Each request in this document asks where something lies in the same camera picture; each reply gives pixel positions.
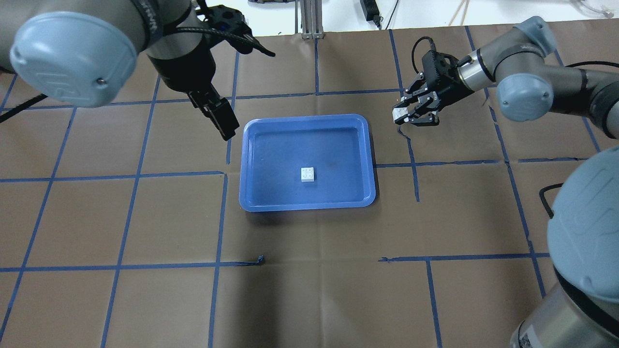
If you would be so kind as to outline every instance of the blue tray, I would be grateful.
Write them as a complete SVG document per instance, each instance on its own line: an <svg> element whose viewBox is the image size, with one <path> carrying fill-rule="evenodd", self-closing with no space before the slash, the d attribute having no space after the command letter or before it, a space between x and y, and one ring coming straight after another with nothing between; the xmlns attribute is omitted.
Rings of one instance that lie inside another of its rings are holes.
<svg viewBox="0 0 619 348"><path fill-rule="evenodd" d="M360 115L250 121L239 202L249 212L369 206L376 197L368 122ZM301 182L301 168L314 181Z"/></svg>

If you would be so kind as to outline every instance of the black cable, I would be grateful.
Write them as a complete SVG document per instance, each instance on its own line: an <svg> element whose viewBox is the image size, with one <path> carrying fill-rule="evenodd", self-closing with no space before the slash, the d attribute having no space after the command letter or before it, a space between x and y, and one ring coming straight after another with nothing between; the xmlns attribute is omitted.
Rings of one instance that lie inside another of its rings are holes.
<svg viewBox="0 0 619 348"><path fill-rule="evenodd" d="M436 51L436 45L434 44L434 40L431 37L420 37L417 42L413 45L413 50L410 52L410 60L413 62L413 70L418 74L419 70L417 69L417 65L415 65L415 50L417 49L417 45L423 40L428 40L430 43L430 49L432 51Z"/></svg>
<svg viewBox="0 0 619 348"><path fill-rule="evenodd" d="M545 193L547 191L550 191L551 189L559 188L561 186L563 186L563 183L546 186L540 190L540 199L542 200L543 208L546 209L546 213L548 213L548 216L551 219L555 216L555 213L550 208L550 205L548 204L548 201L546 200Z"/></svg>
<svg viewBox="0 0 619 348"><path fill-rule="evenodd" d="M267 50L264 46L260 45L259 42L251 41L247 38L240 37L232 33L223 32L221 30L216 30L216 29L211 29L211 28L198 28L198 27L180 27L180 28L174 28L173 30L170 30L169 32L163 33L163 36L167 36L167 35L171 35L175 33L201 33L201 34L215 35L215 36L222 37L224 39L234 40L240 43L244 43L245 45L252 46L253 48L268 55L269 57L275 56L275 53Z"/></svg>
<svg viewBox="0 0 619 348"><path fill-rule="evenodd" d="M9 111L5 112L3 115L0 116L0 123L5 122L6 120L8 120L9 118L17 115L18 113L20 113L21 111L26 110L27 108L31 107L32 105L40 102L41 100L47 98L47 95L45 94L39 94L34 98L28 99L25 102L21 103L20 105L17 105L16 107L14 107L13 109L10 109Z"/></svg>
<svg viewBox="0 0 619 348"><path fill-rule="evenodd" d="M391 19L393 18L393 14L396 13L396 8L398 3L400 3L400 0L396 0L396 5L393 7L393 11L391 11L391 15L389 16L389 21L387 22L387 26L385 27L385 30L387 30L389 28L389 24L391 24Z"/></svg>
<svg viewBox="0 0 619 348"><path fill-rule="evenodd" d="M613 62L608 62L608 61L584 61L584 62L566 65L566 67L577 67L577 66L583 66L583 65L606 65L606 66L612 66L612 67L619 67L619 63L613 63Z"/></svg>

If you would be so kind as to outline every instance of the metal bracket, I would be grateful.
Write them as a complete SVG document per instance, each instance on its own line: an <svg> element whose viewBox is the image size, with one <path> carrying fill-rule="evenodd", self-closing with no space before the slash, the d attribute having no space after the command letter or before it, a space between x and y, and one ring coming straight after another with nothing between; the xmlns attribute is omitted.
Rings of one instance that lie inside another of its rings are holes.
<svg viewBox="0 0 619 348"><path fill-rule="evenodd" d="M323 38L322 0L301 1L301 37L304 39Z"/></svg>

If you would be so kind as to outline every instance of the white cube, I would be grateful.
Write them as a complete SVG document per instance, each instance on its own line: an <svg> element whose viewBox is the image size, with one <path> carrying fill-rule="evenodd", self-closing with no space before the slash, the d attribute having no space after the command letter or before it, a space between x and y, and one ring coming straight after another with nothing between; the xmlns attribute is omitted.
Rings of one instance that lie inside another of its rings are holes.
<svg viewBox="0 0 619 348"><path fill-rule="evenodd" d="M301 182L313 183L314 182L314 167L301 168Z"/></svg>

